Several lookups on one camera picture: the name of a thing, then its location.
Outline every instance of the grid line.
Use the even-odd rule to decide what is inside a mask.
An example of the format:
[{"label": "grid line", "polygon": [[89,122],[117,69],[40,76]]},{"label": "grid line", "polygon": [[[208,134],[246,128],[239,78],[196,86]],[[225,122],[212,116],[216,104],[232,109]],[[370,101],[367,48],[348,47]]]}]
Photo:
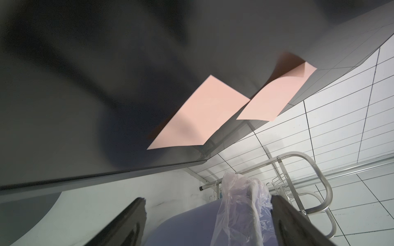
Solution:
[{"label": "grid line", "polygon": [[362,134],[361,134],[361,141],[360,141],[359,154],[358,154],[358,156],[357,156],[357,163],[359,162],[360,151],[361,151],[361,143],[362,143],[362,137],[363,137],[363,135],[364,135],[365,123],[367,122],[368,108],[369,108],[369,104],[370,104],[370,102],[371,102],[372,89],[374,88],[374,80],[375,80],[375,75],[376,75],[377,61],[379,60],[379,54],[380,54],[380,48],[379,48],[379,51],[377,52],[377,59],[376,59],[375,72],[374,72],[374,77],[373,77],[373,79],[372,79],[371,93],[370,93],[370,97],[369,97],[369,100],[368,100],[367,112],[366,112],[366,114],[365,114],[364,127],[362,128]]},{"label": "grid line", "polygon": [[[369,189],[369,187],[364,183],[364,180],[361,180],[362,181],[362,183],[368,188],[368,190],[372,193],[372,195],[374,195],[374,197],[376,198],[376,200],[378,200],[379,201],[379,199],[375,196],[375,194],[372,192],[372,190],[370,190]],[[388,212],[388,210],[383,206],[383,204],[379,201],[379,203],[380,203],[380,205],[382,205],[382,207],[386,210],[386,212],[391,216],[391,218],[394,220],[394,218],[393,218],[393,216]]]}]

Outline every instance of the white wall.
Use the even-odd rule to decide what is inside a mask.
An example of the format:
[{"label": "white wall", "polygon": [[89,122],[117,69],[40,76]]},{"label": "white wall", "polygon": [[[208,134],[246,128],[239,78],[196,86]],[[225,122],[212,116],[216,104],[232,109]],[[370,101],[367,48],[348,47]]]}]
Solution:
[{"label": "white wall", "polygon": [[[394,242],[394,165],[330,181],[333,201],[329,207],[337,231],[331,240],[338,246],[393,245]],[[322,184],[305,188],[325,198]],[[317,199],[301,196],[305,208]],[[326,214],[311,215],[310,220],[322,233],[331,224]]]},{"label": "white wall", "polygon": [[143,242],[166,219],[209,202],[212,189],[183,170],[62,192],[52,209],[13,246],[84,245],[137,197],[146,199]]}]

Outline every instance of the metal bar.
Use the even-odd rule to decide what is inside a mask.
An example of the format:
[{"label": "metal bar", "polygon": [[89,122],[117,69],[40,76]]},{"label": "metal bar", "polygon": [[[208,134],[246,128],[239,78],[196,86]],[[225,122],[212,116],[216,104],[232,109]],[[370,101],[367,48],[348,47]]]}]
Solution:
[{"label": "metal bar", "polygon": [[0,187],[0,203],[21,200],[36,196],[43,196],[62,191],[78,189],[91,185],[99,185],[108,182],[114,182],[123,179],[130,179],[159,172],[166,172],[180,168],[203,164],[206,161],[196,161],[184,164],[175,164],[168,166],[160,166],[144,170],[121,172],[117,174],[107,174],[93,177],[79,177],[72,180],[50,180],[42,183],[26,184],[22,187]]},{"label": "metal bar", "polygon": [[219,183],[216,184],[216,200],[220,199]]},{"label": "metal bar", "polygon": [[[352,165],[348,165],[346,167],[328,171],[324,173],[324,176],[326,177],[327,180],[334,180],[334,179],[373,170],[391,164],[394,164],[394,154],[384,155],[371,160],[355,163]],[[320,180],[317,176],[311,176],[293,182],[296,189],[304,188],[310,185],[315,185],[317,183],[320,183]]]},{"label": "metal bar", "polygon": [[[316,195],[314,192],[300,191],[300,190],[298,190],[298,193],[297,193],[297,194],[298,194],[299,196],[309,194],[309,195],[312,195],[312,196],[316,197],[316,198],[320,201],[320,203],[322,203],[322,202],[324,201],[321,197],[319,197],[318,195]],[[330,222],[331,222],[331,232],[330,232],[328,235],[326,235],[326,237],[327,237],[328,239],[330,239],[330,238],[334,237],[334,235],[335,235],[335,233],[336,233],[336,223],[335,223],[334,216],[333,216],[333,214],[331,213],[331,211],[330,211],[329,209],[326,209],[326,210],[325,210],[325,213],[327,214],[327,216],[328,216],[328,218],[330,219]]]},{"label": "metal bar", "polygon": [[[281,159],[286,159],[286,158],[289,158],[289,157],[292,157],[292,156],[299,156],[299,157],[301,157],[301,158],[306,159],[305,156],[308,156],[308,155],[306,155],[306,154],[304,154],[304,153],[302,153],[302,152],[293,151],[293,152],[287,152],[287,153],[284,153],[284,154],[282,154],[282,155],[279,155],[279,158],[281,158]],[[256,165],[253,165],[253,166],[251,166],[251,167],[242,169],[241,171],[236,172],[236,173],[237,173],[237,174],[247,174],[248,172],[252,172],[252,171],[254,171],[254,170],[260,169],[260,168],[262,168],[262,167],[264,167],[264,166],[267,166],[267,165],[270,165],[270,164],[272,164],[272,163],[274,163],[274,162],[276,162],[276,161],[278,161],[276,158],[271,158],[271,159],[269,159],[269,160],[260,162],[260,163],[258,163],[258,164],[256,164]],[[221,181],[222,181],[222,179],[218,179],[218,180],[216,180],[216,181],[213,181],[213,182],[211,182],[211,183],[208,183],[208,184],[206,184],[206,185],[203,185],[203,186],[200,187],[200,190],[201,190],[201,191],[202,191],[202,190],[205,190],[205,189],[207,189],[207,188],[209,188],[209,187],[214,186],[214,185],[216,184],[216,182],[221,183]]]},{"label": "metal bar", "polygon": [[284,174],[284,178],[285,178],[286,181],[287,181],[287,185],[290,187],[290,190],[292,191],[293,197],[294,197],[294,199],[295,199],[295,201],[296,201],[296,203],[297,203],[297,205],[298,205],[298,208],[299,208],[301,211],[304,211],[304,209],[305,209],[305,208],[304,208],[304,205],[302,204],[302,202],[301,202],[301,200],[300,200],[300,198],[299,198],[299,196],[298,196],[298,194],[297,194],[297,191],[296,191],[295,188],[294,188],[293,182],[292,182],[292,180],[290,179],[289,174],[287,173],[287,170],[286,170],[286,168],[284,167],[282,160],[279,158],[279,156],[276,157],[276,159],[278,160],[279,166],[280,166],[281,169],[282,169],[282,172],[283,172],[283,174]]},{"label": "metal bar", "polygon": [[[256,165],[253,165],[253,166],[251,166],[251,167],[249,167],[249,168],[245,168],[245,169],[243,169],[243,170],[241,170],[241,171],[239,171],[239,172],[236,172],[236,173],[237,173],[237,174],[246,174],[246,173],[248,173],[248,172],[252,172],[252,171],[254,171],[254,170],[257,170],[257,169],[259,169],[259,168],[262,168],[262,167],[264,167],[264,166],[267,166],[267,165],[269,165],[269,164],[271,164],[271,163],[273,163],[273,162],[275,162],[275,161],[277,161],[276,158],[272,158],[272,159],[269,159],[269,160],[260,162],[260,163],[258,163],[258,164],[256,164]],[[207,188],[209,188],[209,187],[212,187],[212,186],[216,185],[216,182],[221,183],[221,181],[222,181],[222,179],[218,179],[218,180],[216,180],[216,181],[213,181],[213,182],[211,182],[211,183],[208,183],[208,184],[206,184],[206,185],[203,185],[203,186],[200,187],[200,190],[201,190],[201,191],[202,191],[202,190],[205,190],[205,189],[207,189]]]},{"label": "metal bar", "polygon": [[298,156],[301,158],[304,158],[305,160],[307,160],[309,162],[309,164],[312,166],[312,168],[314,169],[316,175],[318,176],[318,178],[320,179],[320,181],[323,183],[325,190],[326,190],[326,197],[323,203],[321,203],[320,205],[316,206],[316,207],[312,207],[309,209],[305,209],[305,213],[307,215],[313,214],[313,213],[318,213],[320,211],[326,210],[328,208],[328,206],[331,204],[332,200],[333,200],[333,190],[330,186],[330,183],[328,183],[327,179],[324,177],[323,173],[321,172],[321,170],[319,169],[319,167],[316,165],[315,161],[307,154],[305,153],[301,153],[298,151],[293,151],[293,152],[287,152],[284,153],[282,155],[279,155],[278,157],[280,159],[282,159],[282,156],[289,158],[292,156]]},{"label": "metal bar", "polygon": [[[267,146],[262,146],[262,147],[263,147],[263,150],[265,151],[265,153],[267,154],[268,159],[272,159],[272,155],[271,155],[271,153],[269,152],[269,149],[267,148]],[[278,172],[278,168],[277,168],[276,165],[275,165],[275,162],[272,163],[272,166],[273,166],[273,169],[274,169],[275,172],[276,172],[276,175],[283,181],[283,179],[281,178],[281,176],[280,176],[280,174],[279,174],[279,172]]]}]

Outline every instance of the dark surface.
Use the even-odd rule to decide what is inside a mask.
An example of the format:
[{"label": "dark surface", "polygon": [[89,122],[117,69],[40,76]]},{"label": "dark surface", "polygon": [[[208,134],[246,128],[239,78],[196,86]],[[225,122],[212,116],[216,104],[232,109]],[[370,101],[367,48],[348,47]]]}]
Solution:
[{"label": "dark surface", "polygon": [[85,246],[140,246],[147,220],[146,201],[138,197]]},{"label": "dark surface", "polygon": [[0,246],[13,244],[52,208],[60,193],[0,203]]},{"label": "dark surface", "polygon": [[238,112],[203,146],[146,148],[210,74],[251,97],[285,51],[338,59],[316,52],[332,24],[312,0],[1,4],[0,189],[208,159],[265,122]]},{"label": "dark surface", "polygon": [[272,196],[272,219],[279,246],[335,246],[281,196]]},{"label": "dark surface", "polygon": [[315,0],[329,22],[339,24],[392,0]]}]

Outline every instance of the dark gray panel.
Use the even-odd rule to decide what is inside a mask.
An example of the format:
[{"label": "dark gray panel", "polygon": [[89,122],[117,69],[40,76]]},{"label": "dark gray panel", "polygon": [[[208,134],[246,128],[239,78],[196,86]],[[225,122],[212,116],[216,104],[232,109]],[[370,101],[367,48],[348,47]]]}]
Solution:
[{"label": "dark gray panel", "polygon": [[60,193],[0,203],[0,246],[13,244],[52,208]]},{"label": "dark gray panel", "polygon": [[384,9],[330,29],[312,0],[150,2],[22,1],[19,19],[2,17],[2,188],[194,165],[264,123],[235,115],[203,146],[147,151],[210,74],[251,97],[293,52],[319,69],[294,104],[343,75],[323,69],[368,40],[374,24],[359,23],[391,18]]},{"label": "dark gray panel", "polygon": [[343,59],[335,67],[351,67],[363,60],[365,54],[371,54],[376,47],[381,46],[391,35],[394,33],[394,24],[381,27],[374,31],[374,34],[365,40],[357,49],[355,49],[351,54],[349,54],[345,59]]}]

